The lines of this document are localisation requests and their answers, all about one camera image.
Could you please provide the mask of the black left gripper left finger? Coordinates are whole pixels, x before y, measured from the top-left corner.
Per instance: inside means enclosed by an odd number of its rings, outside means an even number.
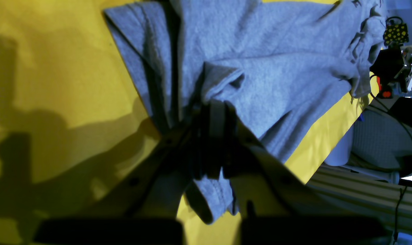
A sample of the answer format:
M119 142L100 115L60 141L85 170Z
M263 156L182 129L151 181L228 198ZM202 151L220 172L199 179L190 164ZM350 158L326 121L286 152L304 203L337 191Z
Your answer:
M184 245L177 220L182 195L206 175L201 160L210 105L165 135L150 155L101 200L45 220L34 240L47 245Z

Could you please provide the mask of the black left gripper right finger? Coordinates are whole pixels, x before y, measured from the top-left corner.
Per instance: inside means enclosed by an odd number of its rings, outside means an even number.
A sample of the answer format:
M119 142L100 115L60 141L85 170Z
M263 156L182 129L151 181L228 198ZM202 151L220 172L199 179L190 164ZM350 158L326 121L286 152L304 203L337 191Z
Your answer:
M319 197L269 154L229 102L210 102L211 157L230 181L242 217L237 245L386 245L376 219Z

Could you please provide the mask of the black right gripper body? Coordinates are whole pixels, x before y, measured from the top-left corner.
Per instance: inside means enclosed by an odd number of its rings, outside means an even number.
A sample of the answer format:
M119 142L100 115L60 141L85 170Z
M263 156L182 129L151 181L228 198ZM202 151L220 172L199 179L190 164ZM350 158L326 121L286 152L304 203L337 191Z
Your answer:
M393 97L394 94L408 93L408 82L412 74L412 55L408 50L383 49L370 67L377 77L378 97Z

